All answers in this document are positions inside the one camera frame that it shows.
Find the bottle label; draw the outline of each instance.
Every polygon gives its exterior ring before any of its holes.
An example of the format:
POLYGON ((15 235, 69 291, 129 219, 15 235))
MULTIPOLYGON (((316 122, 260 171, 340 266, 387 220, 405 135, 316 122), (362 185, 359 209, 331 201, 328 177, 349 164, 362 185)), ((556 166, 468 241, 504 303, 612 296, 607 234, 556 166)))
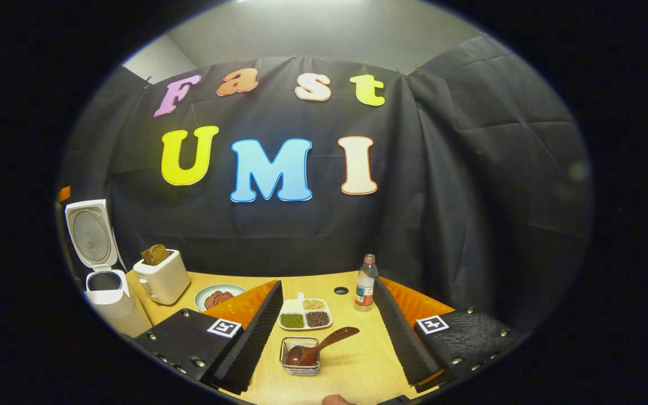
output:
POLYGON ((357 295, 354 299, 358 305, 371 305, 374 302, 374 287, 364 287, 361 284, 357 284, 357 295))

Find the divided tray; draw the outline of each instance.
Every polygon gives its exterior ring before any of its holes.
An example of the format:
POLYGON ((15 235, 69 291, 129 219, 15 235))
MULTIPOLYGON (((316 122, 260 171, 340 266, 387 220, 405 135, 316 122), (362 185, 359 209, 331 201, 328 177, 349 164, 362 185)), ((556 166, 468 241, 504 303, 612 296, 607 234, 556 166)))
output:
POLYGON ((280 314, 277 317, 277 323, 280 326, 280 328, 290 330, 290 331, 304 331, 308 329, 327 328, 331 326, 333 321, 334 320, 331 317, 331 311, 329 311, 329 305, 327 305, 326 301, 321 300, 319 298, 304 298, 303 292, 298 293, 296 295, 296 299, 294 300, 285 300, 283 302, 283 305, 281 305, 280 314), (323 308, 307 310, 304 309, 304 303, 313 303, 314 305, 323 306, 323 308), (309 325, 308 316, 312 317, 313 315, 311 314, 314 312, 325 313, 326 316, 329 318, 329 322, 327 322, 325 325, 319 325, 319 326, 309 325), (303 320, 304 326, 301 328, 285 327, 284 325, 281 324, 281 315, 286 315, 286 314, 301 315, 301 320, 303 320))

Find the yellow letter u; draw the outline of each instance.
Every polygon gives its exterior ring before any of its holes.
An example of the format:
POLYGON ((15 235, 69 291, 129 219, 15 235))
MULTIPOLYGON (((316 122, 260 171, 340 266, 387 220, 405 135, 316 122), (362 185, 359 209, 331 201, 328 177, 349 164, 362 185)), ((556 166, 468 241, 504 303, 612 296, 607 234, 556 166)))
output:
POLYGON ((190 186, 200 181, 209 169, 209 154, 212 150, 212 138, 219 133, 219 128, 210 125, 196 128, 193 135, 199 139, 196 143, 196 159, 191 169, 179 167, 179 152, 182 141, 187 138, 187 131, 173 130, 161 137, 164 142, 164 153, 161 156, 161 175, 175 186, 190 186))

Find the black cloth backdrop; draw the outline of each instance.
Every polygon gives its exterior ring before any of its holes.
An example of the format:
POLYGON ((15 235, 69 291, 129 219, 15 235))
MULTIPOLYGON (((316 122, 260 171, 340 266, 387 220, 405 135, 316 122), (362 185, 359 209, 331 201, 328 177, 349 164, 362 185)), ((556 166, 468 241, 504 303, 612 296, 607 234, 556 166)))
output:
MULTIPOLYGON (((66 203, 106 198, 121 259, 164 244, 187 269, 283 277, 357 269, 375 253, 380 274, 455 308, 475 306, 526 333, 576 275, 592 220, 583 138, 555 91, 488 36, 450 49, 411 75, 318 57, 266 57, 203 67, 146 85, 119 69, 82 113, 65 156, 66 203), (219 97, 223 77, 259 71, 259 85, 219 97), (326 74, 324 102, 294 94, 302 73, 326 74), (167 84, 201 74, 158 118, 167 84), (350 77, 383 82, 380 107, 357 100, 350 77), (180 166, 194 163, 193 131, 215 125, 209 169, 176 187, 160 172, 161 137, 188 131, 180 166), (345 195, 337 140, 367 136, 370 195, 345 195), (311 200, 273 195, 236 203, 232 143, 256 139, 270 160, 291 138, 312 141, 311 200)), ((281 180, 275 190, 280 189, 281 180)), ((88 271, 74 259, 80 274, 88 271)))

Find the white sectioned tray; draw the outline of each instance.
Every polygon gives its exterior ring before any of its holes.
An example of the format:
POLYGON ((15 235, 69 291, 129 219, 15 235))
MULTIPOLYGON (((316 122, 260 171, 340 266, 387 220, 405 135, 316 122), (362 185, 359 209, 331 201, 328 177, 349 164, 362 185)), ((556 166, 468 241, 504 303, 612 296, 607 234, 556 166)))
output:
POLYGON ((332 322, 334 322, 334 318, 331 316, 331 312, 329 311, 329 305, 327 305, 326 301, 321 300, 319 298, 304 298, 304 293, 300 292, 299 294, 296 295, 295 300, 284 300, 283 304, 281 304, 281 310, 280 314, 277 316, 277 323, 282 329, 286 329, 288 331, 305 331, 309 329, 321 329, 321 328, 328 328, 331 326, 332 322), (324 309, 313 309, 313 310, 304 310, 304 301, 305 300, 314 300, 314 302, 321 302, 324 303, 324 309), (309 326, 309 323, 307 322, 307 313, 309 312, 326 312, 327 315, 329 315, 329 323, 326 325, 322 326, 316 326, 316 327, 311 327, 309 326), (304 318, 304 327, 303 328, 285 328, 283 325, 281 325, 281 316, 283 313, 298 313, 301 315, 301 317, 304 318))

